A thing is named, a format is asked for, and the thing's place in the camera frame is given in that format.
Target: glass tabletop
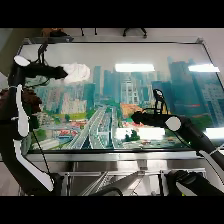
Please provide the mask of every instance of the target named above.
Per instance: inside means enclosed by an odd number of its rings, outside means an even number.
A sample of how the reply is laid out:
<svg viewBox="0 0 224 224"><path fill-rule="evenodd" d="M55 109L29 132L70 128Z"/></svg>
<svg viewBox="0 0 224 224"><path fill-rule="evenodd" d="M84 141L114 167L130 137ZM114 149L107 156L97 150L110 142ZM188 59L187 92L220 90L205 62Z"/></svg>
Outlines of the glass tabletop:
<svg viewBox="0 0 224 224"><path fill-rule="evenodd" d="M90 69L90 78L72 84L51 80L35 88L42 100L35 133L44 150L186 149L171 131L137 125L131 119L135 111L155 106L153 89L163 92L167 104L163 113L185 115L207 134L223 127L224 92L218 74L189 69L212 63L197 38L190 42L177 41L177 37L158 42L96 39L53 38L49 42L45 53L49 65L82 64ZM26 40L19 54L36 60L41 41ZM122 71L118 64L129 68L130 64L150 64L153 69ZM27 84L43 81L37 78ZM209 137L217 146L223 143L222 137ZM38 149L35 139L29 138L30 150Z"/></svg>

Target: printed city image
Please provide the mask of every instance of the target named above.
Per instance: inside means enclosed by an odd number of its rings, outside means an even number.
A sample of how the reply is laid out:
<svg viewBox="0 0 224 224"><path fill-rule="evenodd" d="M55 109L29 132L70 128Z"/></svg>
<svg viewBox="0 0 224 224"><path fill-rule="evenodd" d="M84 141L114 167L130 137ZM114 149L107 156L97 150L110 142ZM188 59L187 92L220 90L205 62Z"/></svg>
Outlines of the printed city image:
<svg viewBox="0 0 224 224"><path fill-rule="evenodd" d="M153 89L163 92L164 113L185 115L201 130L224 125L224 93L215 73L190 72L193 59L167 57L169 73L119 73L100 65L92 80L35 89L42 100L35 133L44 150L184 148L165 130L153 138L152 128L135 124L131 115L153 108ZM37 149L32 139L32 149Z"/></svg>

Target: cityscape picture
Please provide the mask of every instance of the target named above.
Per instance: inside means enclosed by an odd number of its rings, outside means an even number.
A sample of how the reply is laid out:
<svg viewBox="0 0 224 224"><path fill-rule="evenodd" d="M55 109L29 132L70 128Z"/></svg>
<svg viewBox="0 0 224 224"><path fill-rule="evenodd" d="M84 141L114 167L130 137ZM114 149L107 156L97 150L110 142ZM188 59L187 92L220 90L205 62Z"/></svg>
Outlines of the cityscape picture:
<svg viewBox="0 0 224 224"><path fill-rule="evenodd" d="M184 148L165 130L153 137L152 128L136 125L131 115L153 108L153 89L163 92L164 113L185 115L201 130L224 125L224 92L215 73L190 72L194 59L166 57L168 71L119 73L92 66L88 82L41 86L42 100L35 133L44 150ZM37 149L32 139L31 149Z"/></svg>

